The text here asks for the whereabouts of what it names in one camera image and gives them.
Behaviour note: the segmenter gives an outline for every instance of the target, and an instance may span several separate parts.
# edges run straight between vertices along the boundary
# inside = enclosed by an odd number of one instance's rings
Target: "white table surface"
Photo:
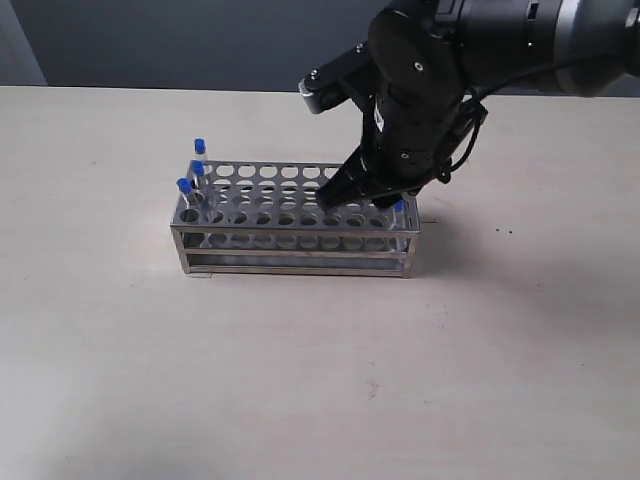
[[[640,478],[640,101],[501,97],[415,278],[180,270],[175,179],[349,106],[0,88],[0,478]]]

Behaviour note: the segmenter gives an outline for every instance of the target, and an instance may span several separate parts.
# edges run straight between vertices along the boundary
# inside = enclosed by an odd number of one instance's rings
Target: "test tube rack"
[[[195,195],[180,197],[171,220],[185,273],[411,275],[420,235],[413,197],[388,211],[357,202],[325,214],[315,192],[334,164],[202,163],[198,179],[190,164]]]

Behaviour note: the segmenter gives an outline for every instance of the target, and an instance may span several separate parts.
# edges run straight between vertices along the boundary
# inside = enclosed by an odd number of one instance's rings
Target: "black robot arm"
[[[638,74],[640,0],[395,0],[369,40],[300,82],[313,113],[351,99],[360,145],[318,191],[319,204],[372,199],[387,208],[468,158],[508,85],[594,96]],[[472,134],[461,159],[452,155]]]

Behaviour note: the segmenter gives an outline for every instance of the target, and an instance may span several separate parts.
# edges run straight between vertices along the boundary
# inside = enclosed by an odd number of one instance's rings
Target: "label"
[[[378,130],[382,133],[384,129],[384,118],[380,114],[380,110],[378,110],[378,103],[376,102],[376,108],[373,109],[373,118],[376,121],[376,125],[378,126]]]

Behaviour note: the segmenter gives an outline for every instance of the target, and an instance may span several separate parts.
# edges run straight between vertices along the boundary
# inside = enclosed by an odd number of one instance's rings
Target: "blue test tube cap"
[[[196,138],[193,141],[193,144],[196,148],[196,153],[198,155],[202,155],[203,153],[207,153],[207,144],[204,141],[204,138]]]
[[[193,170],[193,173],[196,177],[204,176],[204,163],[202,163],[200,160],[194,160],[191,163],[191,169]]]
[[[193,190],[193,188],[191,188],[191,182],[186,178],[181,178],[176,183],[178,184],[180,191],[185,195],[189,195],[191,190]]]

